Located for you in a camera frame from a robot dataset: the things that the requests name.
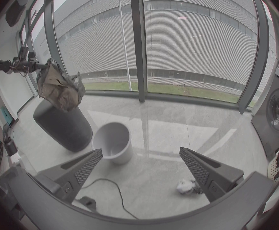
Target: wall-mounted black speaker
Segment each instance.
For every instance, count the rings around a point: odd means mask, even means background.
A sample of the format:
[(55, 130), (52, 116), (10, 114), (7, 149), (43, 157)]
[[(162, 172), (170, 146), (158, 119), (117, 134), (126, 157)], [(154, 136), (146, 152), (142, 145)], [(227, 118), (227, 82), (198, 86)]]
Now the wall-mounted black speaker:
[(8, 8), (5, 14), (5, 20), (10, 27), (14, 26), (20, 19), (22, 12), (24, 11), (28, 0), (16, 0)]

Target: gray tile floor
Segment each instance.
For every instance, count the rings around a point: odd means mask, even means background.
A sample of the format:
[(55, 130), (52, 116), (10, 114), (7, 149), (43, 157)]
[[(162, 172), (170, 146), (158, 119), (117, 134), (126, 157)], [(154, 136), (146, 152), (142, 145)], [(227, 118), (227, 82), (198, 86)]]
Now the gray tile floor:
[[(19, 114), (14, 140), (37, 171), (63, 163), (90, 151), (72, 153), (40, 128), (33, 112), (42, 98), (34, 98)], [(79, 105), (93, 132), (108, 122), (124, 123), (132, 135), (134, 155), (117, 166), (102, 159), (84, 186), (97, 178), (115, 181), (127, 210), (140, 219), (174, 216), (198, 209), (209, 201), (204, 194), (181, 195), (181, 179), (193, 179), (179, 156), (181, 146), (242, 169), (246, 178), (252, 171), (267, 175), (268, 161), (251, 124), (251, 114), (200, 105), (138, 99), (84, 96)], [(6, 157), (0, 172), (4, 172)], [(132, 218), (121, 205), (114, 184), (99, 181), (77, 195), (96, 200), (101, 214)]]

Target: street light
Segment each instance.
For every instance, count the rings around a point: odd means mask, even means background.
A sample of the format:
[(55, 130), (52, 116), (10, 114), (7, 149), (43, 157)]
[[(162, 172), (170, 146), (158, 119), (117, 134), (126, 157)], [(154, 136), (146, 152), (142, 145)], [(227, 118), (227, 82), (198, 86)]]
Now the street light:
[(120, 0), (118, 0), (118, 2), (119, 2), (119, 14), (120, 14), (121, 32), (122, 32), (122, 40), (123, 40), (123, 47), (124, 47), (124, 56), (126, 58), (126, 74), (128, 75), (129, 90), (132, 90), (131, 79), (130, 79), (130, 72), (129, 72), (129, 65), (128, 65), (128, 57), (126, 55), (126, 41), (124, 39), (124, 31), (123, 31), (123, 22), (122, 22), (122, 12), (121, 12)]

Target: green lawn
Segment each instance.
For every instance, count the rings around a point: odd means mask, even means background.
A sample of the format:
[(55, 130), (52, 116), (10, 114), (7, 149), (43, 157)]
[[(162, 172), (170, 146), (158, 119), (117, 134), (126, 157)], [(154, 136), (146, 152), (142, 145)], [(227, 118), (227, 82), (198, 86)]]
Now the green lawn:
[[(84, 83), (87, 90), (129, 90), (127, 82), (96, 82)], [(137, 82), (131, 82), (132, 90), (138, 91)], [(148, 92), (189, 95), (194, 97), (208, 98), (226, 102), (237, 103), (239, 96), (223, 93), (216, 90), (208, 90), (189, 86), (169, 85), (160, 83), (148, 83)], [(251, 101), (250, 107), (253, 107), (254, 101)]]

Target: building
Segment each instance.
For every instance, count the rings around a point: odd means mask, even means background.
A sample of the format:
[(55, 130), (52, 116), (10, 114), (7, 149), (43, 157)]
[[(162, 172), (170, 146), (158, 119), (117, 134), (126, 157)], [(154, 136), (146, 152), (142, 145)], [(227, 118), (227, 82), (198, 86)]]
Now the building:
[[(137, 82), (131, 1), (121, 3), (131, 81)], [(148, 91), (149, 83), (163, 83), (240, 96), (256, 55), (252, 0), (144, 0), (144, 7)], [(268, 23), (268, 60), (254, 100), (275, 61)], [(54, 26), (68, 74), (79, 71), (84, 83), (127, 82), (118, 0), (66, 0), (54, 12)], [(42, 28), (33, 42), (41, 62), (50, 57), (45, 39)]]

